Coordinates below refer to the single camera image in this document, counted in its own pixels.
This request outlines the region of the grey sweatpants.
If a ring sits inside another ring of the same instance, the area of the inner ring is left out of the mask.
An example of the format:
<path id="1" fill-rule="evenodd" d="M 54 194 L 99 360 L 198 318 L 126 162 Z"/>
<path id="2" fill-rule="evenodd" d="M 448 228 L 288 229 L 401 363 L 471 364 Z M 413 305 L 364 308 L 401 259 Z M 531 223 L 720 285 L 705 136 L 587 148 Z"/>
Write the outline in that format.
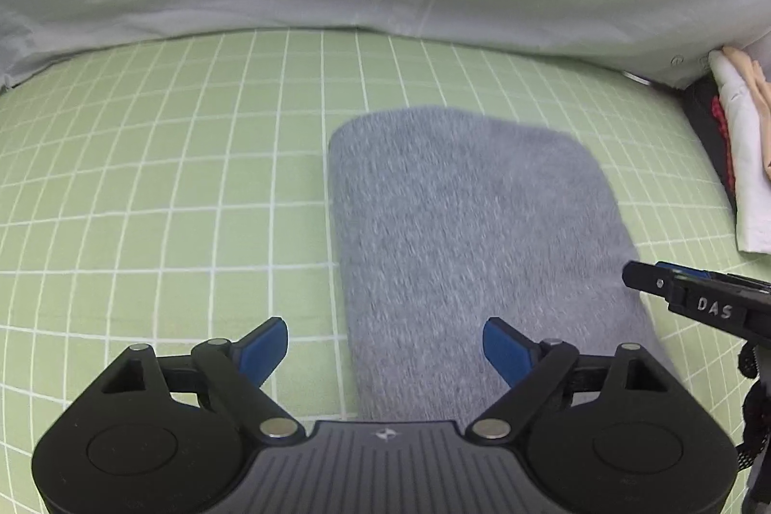
<path id="1" fill-rule="evenodd" d="M 451 108 L 378 112 L 328 148 L 347 341 L 365 422 L 468 424 L 506 383 L 499 317 L 589 355 L 665 350 L 622 280 L 637 255 L 591 151 L 567 134 Z"/>

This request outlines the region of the white folded garment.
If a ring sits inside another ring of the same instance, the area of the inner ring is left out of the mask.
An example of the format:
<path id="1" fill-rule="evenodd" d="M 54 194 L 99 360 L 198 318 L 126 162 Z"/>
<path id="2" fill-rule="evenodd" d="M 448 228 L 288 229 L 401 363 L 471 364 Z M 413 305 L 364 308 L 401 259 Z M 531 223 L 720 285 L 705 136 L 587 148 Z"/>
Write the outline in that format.
<path id="1" fill-rule="evenodd" d="M 728 125 L 736 193 L 737 247 L 745 253 L 770 253 L 770 179 L 763 167 L 762 132 L 750 87 L 720 51 L 708 62 L 719 89 Z"/>

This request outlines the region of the black and red garment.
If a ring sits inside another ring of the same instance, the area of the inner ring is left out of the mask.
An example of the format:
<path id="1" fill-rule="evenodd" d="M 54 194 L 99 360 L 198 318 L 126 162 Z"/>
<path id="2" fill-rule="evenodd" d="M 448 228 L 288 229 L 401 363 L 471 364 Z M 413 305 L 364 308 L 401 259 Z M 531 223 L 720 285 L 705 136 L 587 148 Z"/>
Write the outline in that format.
<path id="1" fill-rule="evenodd" d="M 737 212 L 736 176 L 734 176 L 731 140 L 727 116 L 719 99 L 718 85 L 712 76 L 699 78 L 687 87 L 682 97 L 683 112 L 701 141 L 708 159 L 723 185 L 732 212 Z"/>

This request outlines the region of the beige folded garment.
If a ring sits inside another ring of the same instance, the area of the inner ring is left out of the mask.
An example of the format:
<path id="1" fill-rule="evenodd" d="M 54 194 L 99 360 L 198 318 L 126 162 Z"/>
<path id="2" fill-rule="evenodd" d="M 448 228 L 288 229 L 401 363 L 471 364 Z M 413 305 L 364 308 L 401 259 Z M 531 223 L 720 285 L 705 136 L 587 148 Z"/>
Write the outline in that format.
<path id="1" fill-rule="evenodd" d="M 757 60 L 751 59 L 744 50 L 724 46 L 723 54 L 732 63 L 734 69 L 744 78 L 749 89 L 751 101 L 755 105 L 759 118 L 760 149 L 762 149 L 763 171 L 771 175 L 771 115 L 770 115 L 770 83 L 764 75 Z"/>

